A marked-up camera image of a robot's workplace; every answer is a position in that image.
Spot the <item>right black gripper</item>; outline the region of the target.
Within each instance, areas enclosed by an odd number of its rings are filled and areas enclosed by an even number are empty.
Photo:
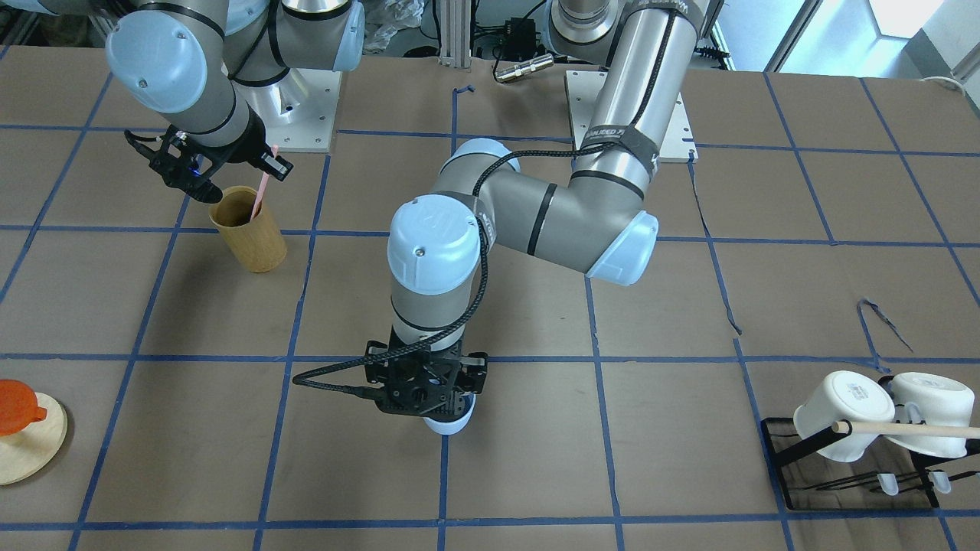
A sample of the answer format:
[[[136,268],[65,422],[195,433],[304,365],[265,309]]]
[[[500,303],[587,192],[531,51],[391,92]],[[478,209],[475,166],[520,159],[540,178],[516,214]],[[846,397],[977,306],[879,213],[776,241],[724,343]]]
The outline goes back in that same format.
[[[265,151],[265,129],[249,126],[240,139],[224,146],[203,146],[191,139],[189,133],[169,126],[164,135],[136,135],[125,131],[126,142],[144,158],[149,167],[170,188],[185,192],[191,199],[216,204],[223,191],[211,178],[226,163],[248,163],[264,174],[284,181],[294,164],[272,150]]]

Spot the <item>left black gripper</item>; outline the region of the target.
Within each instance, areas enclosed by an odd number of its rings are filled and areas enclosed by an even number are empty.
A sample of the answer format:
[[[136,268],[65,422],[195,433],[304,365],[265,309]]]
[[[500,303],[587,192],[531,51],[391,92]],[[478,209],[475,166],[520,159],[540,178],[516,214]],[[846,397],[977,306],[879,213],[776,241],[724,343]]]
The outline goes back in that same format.
[[[368,363],[365,379],[381,384],[371,400],[386,414],[462,418],[483,390],[488,355],[463,354],[461,349],[457,341],[435,352],[426,348]]]

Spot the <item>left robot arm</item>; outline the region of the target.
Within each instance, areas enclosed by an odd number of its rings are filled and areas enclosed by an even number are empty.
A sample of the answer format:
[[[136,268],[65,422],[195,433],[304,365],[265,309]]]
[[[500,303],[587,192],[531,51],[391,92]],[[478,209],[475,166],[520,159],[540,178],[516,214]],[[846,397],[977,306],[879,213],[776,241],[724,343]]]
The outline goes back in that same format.
[[[365,351],[353,394],[387,414],[460,423],[487,374],[462,352],[494,245],[615,285],[637,282],[658,221],[643,208],[666,126],[706,22],[706,1],[550,1],[550,50],[608,70],[566,185],[533,178],[518,154],[470,139],[431,192],[395,213],[387,242],[394,314]]]

